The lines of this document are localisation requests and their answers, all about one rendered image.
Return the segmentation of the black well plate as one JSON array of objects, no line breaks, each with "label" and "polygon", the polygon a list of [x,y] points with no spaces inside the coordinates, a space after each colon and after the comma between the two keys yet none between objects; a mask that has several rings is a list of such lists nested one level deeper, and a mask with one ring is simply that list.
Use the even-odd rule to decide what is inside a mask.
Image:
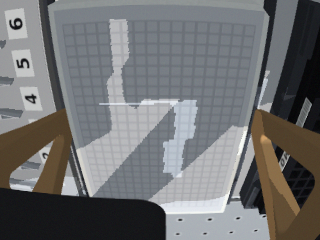
[{"label": "black well plate", "polygon": [[[320,134],[320,27],[312,57],[307,59],[287,121]],[[284,178],[301,209],[314,188],[314,176],[280,147],[276,147],[275,154]],[[258,207],[260,215],[266,214],[263,200],[261,188],[253,203],[254,207]]]}]

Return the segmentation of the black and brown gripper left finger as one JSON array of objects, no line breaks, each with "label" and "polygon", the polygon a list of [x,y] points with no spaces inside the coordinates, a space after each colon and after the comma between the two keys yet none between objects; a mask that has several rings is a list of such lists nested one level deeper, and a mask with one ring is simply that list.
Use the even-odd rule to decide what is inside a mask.
[{"label": "black and brown gripper left finger", "polygon": [[72,138],[66,108],[1,134],[0,187],[11,189],[11,173],[53,141],[32,192],[61,195]]}]

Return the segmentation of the white multi-well plate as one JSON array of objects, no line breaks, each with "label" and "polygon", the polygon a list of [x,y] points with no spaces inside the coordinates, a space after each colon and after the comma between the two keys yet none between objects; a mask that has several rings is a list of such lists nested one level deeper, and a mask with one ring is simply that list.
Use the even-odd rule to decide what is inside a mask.
[{"label": "white multi-well plate", "polygon": [[[261,6],[262,5],[262,6]],[[55,0],[57,70],[90,197],[224,212],[256,96],[264,0]]]}]

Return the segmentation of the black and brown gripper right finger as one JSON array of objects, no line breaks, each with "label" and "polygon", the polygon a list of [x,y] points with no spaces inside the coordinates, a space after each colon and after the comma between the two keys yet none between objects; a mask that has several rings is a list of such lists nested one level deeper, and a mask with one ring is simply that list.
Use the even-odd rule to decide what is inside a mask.
[{"label": "black and brown gripper right finger", "polygon": [[[320,234],[320,134],[256,109],[251,135],[270,240],[315,240]],[[271,141],[314,176],[314,189],[301,210]]]}]

